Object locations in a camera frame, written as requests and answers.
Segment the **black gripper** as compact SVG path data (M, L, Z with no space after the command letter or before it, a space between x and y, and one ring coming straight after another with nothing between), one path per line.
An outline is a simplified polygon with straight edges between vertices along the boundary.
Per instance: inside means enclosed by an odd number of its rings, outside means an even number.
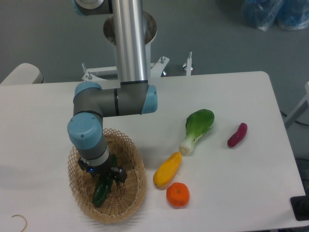
M79 158L77 163L81 170L91 174L93 177L98 174L102 176L108 176L110 174L110 177L117 185L125 183L127 179L127 173L123 167L112 167L111 157L109 157L104 163L100 165L87 164L82 160L82 158Z

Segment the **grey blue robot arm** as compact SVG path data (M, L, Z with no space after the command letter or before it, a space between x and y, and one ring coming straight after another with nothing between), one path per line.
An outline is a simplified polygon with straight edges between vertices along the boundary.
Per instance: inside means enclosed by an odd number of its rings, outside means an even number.
M112 1L111 35L116 48L116 68L120 87L103 89L95 82L80 83L74 93L73 117L67 125L71 142L80 157L78 165L92 176L125 182L126 170L114 166L103 134L103 119L153 113L157 110L156 88L148 83L150 66L146 59L148 33L140 0Z

